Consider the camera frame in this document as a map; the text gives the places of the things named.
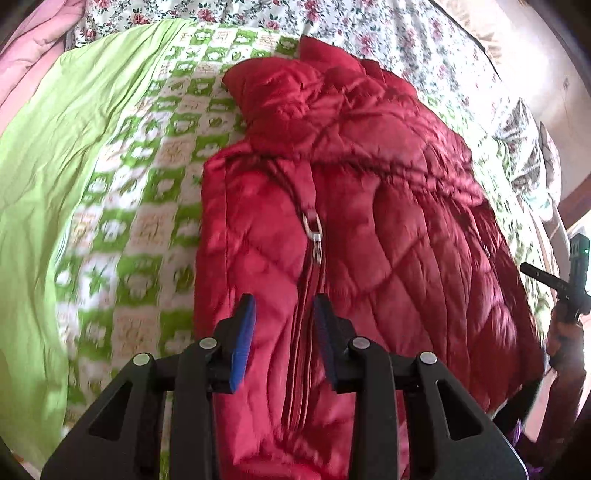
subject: green and white patterned blanket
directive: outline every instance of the green and white patterned blanket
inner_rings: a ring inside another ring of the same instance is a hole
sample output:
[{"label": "green and white patterned blanket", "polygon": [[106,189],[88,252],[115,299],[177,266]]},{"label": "green and white patterned blanket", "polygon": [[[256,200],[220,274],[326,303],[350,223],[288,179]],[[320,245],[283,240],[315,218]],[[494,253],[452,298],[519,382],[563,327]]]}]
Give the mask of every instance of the green and white patterned blanket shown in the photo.
[{"label": "green and white patterned blanket", "polygon": [[[135,354],[172,355],[191,342],[203,163],[243,136],[240,112],[221,78],[251,57],[296,54],[298,39],[278,31],[180,22],[142,98],[101,143],[59,248],[57,321],[70,360],[67,426]],[[429,93],[421,100],[472,149],[475,176],[515,261],[541,267],[531,219],[503,170],[506,144],[454,99]],[[542,336],[550,292],[529,279],[524,284]],[[167,472],[162,468],[162,478]]]}]

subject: quilted jacket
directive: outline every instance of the quilted jacket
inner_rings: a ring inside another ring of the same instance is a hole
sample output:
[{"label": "quilted jacket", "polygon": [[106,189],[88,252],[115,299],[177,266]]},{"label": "quilted jacket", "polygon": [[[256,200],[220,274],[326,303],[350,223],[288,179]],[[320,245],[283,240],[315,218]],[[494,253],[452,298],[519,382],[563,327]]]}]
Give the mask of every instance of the quilted jacket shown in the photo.
[{"label": "quilted jacket", "polygon": [[486,411],[542,376],[470,150],[410,84],[306,37],[299,60],[250,59],[223,81],[247,133],[204,167],[197,335],[242,293],[257,302],[244,384],[215,399],[224,479],[347,477],[355,397],[325,379],[319,292],[387,350],[435,352]]}]

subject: zipper pull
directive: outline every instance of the zipper pull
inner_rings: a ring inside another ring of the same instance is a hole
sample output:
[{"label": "zipper pull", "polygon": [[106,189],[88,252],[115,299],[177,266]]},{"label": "zipper pull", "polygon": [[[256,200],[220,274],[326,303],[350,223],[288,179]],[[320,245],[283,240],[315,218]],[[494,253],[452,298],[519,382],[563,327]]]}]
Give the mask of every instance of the zipper pull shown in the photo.
[{"label": "zipper pull", "polygon": [[320,217],[318,213],[314,212],[316,215],[316,228],[317,231],[313,231],[310,229],[310,224],[308,223],[308,217],[305,213],[302,213],[302,219],[304,221],[304,230],[306,235],[312,242],[314,243],[314,250],[313,250],[313,257],[314,261],[320,265],[322,263],[322,224],[320,223]]}]

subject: blue gripper pad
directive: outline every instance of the blue gripper pad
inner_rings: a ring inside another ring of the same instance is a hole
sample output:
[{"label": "blue gripper pad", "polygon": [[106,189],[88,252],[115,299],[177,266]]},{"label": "blue gripper pad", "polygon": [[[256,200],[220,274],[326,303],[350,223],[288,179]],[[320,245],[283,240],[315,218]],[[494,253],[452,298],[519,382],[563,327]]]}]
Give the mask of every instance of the blue gripper pad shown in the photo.
[{"label": "blue gripper pad", "polygon": [[335,351],[329,334],[328,322],[333,320],[333,318],[329,318],[330,316],[334,317],[332,309],[326,307],[326,302],[323,301],[320,295],[316,296],[314,298],[314,326],[320,341],[320,354],[322,355],[326,378],[334,387],[337,383],[337,377]]},{"label": "blue gripper pad", "polygon": [[248,355],[251,351],[252,335],[255,330],[256,322],[256,302],[252,295],[244,295],[241,302],[246,305],[238,307],[239,312],[242,311],[243,316],[240,320],[240,330],[236,338],[236,345],[232,352],[232,372],[230,374],[230,390],[232,393],[240,386],[246,373],[246,363],[248,362]]}]

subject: bed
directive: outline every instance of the bed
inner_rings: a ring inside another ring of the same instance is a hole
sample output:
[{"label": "bed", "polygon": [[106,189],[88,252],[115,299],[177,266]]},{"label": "bed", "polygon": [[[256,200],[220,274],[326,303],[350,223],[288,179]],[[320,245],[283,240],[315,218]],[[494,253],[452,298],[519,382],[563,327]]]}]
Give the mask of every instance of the bed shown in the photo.
[{"label": "bed", "polygon": [[[20,326],[0,326],[0,434],[33,466],[136,353],[191,342],[203,162],[244,129],[221,77],[300,35],[409,80],[472,149],[516,264],[554,266],[528,205],[547,197],[538,126],[440,5],[46,0],[19,28],[0,56],[0,317]],[[554,299],[522,280],[542,339]]]}]

